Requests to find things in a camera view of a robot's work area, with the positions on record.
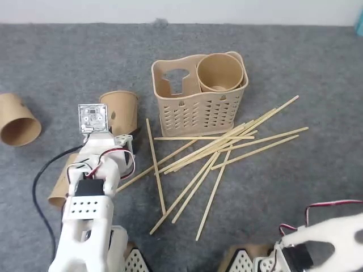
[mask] white 3d printed part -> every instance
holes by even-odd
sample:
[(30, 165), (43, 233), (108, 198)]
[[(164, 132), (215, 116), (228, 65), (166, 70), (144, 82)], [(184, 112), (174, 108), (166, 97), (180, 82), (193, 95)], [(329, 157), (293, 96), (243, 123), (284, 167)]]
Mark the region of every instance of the white 3d printed part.
[(240, 250), (228, 272), (253, 272), (253, 264), (245, 250)]
[(133, 249), (125, 261), (125, 272), (149, 272), (138, 249)]

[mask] plastic basket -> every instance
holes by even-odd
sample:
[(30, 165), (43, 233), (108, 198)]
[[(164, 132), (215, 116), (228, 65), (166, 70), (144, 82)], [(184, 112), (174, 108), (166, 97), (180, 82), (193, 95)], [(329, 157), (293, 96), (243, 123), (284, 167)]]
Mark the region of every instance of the plastic basket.
[[(240, 87), (228, 92), (202, 92), (196, 66), (206, 55), (193, 55), (175, 60), (155, 61), (151, 67), (154, 94), (158, 100), (164, 137), (202, 136), (223, 133), (233, 128), (234, 117), (248, 85), (243, 59), (237, 52), (227, 52), (241, 62), (244, 72)], [(183, 78), (182, 93), (173, 95), (166, 72), (188, 70)]]

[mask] white robotic arm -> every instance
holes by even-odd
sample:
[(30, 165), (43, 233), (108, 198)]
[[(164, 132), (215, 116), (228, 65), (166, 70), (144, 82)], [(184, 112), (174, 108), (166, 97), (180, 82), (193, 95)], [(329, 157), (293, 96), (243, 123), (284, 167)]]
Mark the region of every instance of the white robotic arm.
[(108, 132), (107, 108), (103, 104), (83, 107), (91, 114), (80, 114), (81, 130), (92, 127), (89, 139), (80, 150), (76, 163), (67, 169), (69, 195), (62, 217), (62, 231), (56, 257), (49, 272), (125, 270), (123, 253), (128, 235), (120, 226), (112, 226), (113, 203), (120, 177), (135, 168), (132, 136), (114, 137)]
[[(363, 201), (332, 201), (316, 203), (309, 207), (345, 203), (363, 203)], [(363, 213), (329, 219), (312, 226), (309, 226), (308, 222), (306, 217), (307, 226), (299, 227), (295, 232), (284, 235), (267, 255), (252, 256), (248, 254), (248, 246), (240, 247), (229, 268), (223, 272), (353, 272), (363, 267), (363, 243), (359, 242), (357, 237), (357, 234), (363, 231)], [(314, 266), (304, 244), (308, 241), (332, 244), (333, 255), (320, 266)]]

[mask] paper cup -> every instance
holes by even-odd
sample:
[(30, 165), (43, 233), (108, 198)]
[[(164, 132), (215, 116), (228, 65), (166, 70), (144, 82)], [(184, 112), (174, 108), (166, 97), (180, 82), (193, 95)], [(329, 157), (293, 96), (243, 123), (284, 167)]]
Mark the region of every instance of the paper cup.
[(1, 141), (9, 146), (23, 146), (34, 141), (40, 132), (39, 121), (17, 95), (0, 95)]
[(113, 91), (100, 97), (100, 103), (107, 104), (108, 123), (112, 134), (129, 134), (137, 129), (138, 97), (129, 91)]
[(202, 92), (227, 92), (240, 85), (243, 68), (231, 55), (215, 53), (198, 63), (197, 76)]

